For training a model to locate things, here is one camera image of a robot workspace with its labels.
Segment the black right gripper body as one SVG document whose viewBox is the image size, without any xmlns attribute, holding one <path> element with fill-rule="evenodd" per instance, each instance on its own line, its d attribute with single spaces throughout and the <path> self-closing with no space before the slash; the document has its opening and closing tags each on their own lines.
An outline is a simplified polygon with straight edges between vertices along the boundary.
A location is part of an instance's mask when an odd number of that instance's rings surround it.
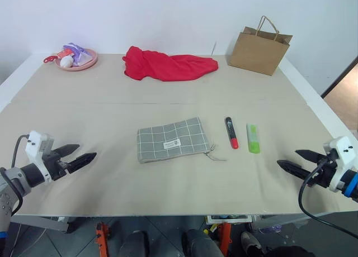
<svg viewBox="0 0 358 257">
<path fill-rule="evenodd" d="M 329 184 L 336 172 L 337 163 L 334 160 L 329 159 L 327 156 L 318 153 L 317 164 L 320 164 L 323 160 L 326 160 L 326 162 L 317 171 L 315 183 L 323 188 L 327 188 L 329 187 Z"/>
</svg>

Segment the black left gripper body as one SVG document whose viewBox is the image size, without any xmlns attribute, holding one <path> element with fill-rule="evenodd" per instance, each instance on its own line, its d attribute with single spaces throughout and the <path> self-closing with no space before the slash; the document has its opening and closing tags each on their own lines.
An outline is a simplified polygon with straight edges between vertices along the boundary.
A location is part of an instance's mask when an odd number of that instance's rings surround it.
<svg viewBox="0 0 358 257">
<path fill-rule="evenodd" d="M 43 154 L 43 163 L 52 180 L 58 180 L 67 174 L 65 169 L 68 165 L 61 161 L 61 158 L 67 155 L 69 153 L 66 153 L 64 150 L 53 150 L 48 154 Z"/>
</svg>

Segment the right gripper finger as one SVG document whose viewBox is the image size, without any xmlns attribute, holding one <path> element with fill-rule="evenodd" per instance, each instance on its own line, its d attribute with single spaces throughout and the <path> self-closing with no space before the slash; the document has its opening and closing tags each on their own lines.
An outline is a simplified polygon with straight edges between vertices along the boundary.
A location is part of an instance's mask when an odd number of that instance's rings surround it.
<svg viewBox="0 0 358 257">
<path fill-rule="evenodd" d="M 312 163 L 320 164 L 326 162 L 326 156 L 315 151 L 301 149 L 295 150 L 295 152 L 303 159 Z"/>
<path fill-rule="evenodd" d="M 278 160 L 277 164 L 281 169 L 301 180 L 305 180 L 310 174 L 309 171 L 289 160 Z"/>
</svg>

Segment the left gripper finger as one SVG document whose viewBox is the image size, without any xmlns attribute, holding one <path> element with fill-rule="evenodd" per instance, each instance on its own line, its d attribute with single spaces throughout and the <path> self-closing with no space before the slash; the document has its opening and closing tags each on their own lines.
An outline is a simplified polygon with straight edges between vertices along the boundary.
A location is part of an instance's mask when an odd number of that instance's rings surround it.
<svg viewBox="0 0 358 257">
<path fill-rule="evenodd" d="M 96 155 L 97 153 L 86 153 L 69 162 L 67 164 L 68 173 L 72 174 L 77 170 L 83 168 L 84 166 L 88 165 L 95 158 Z"/>
<path fill-rule="evenodd" d="M 58 154 L 61 158 L 72 154 L 80 147 L 79 144 L 66 144 L 53 150 L 54 153 Z"/>
</svg>

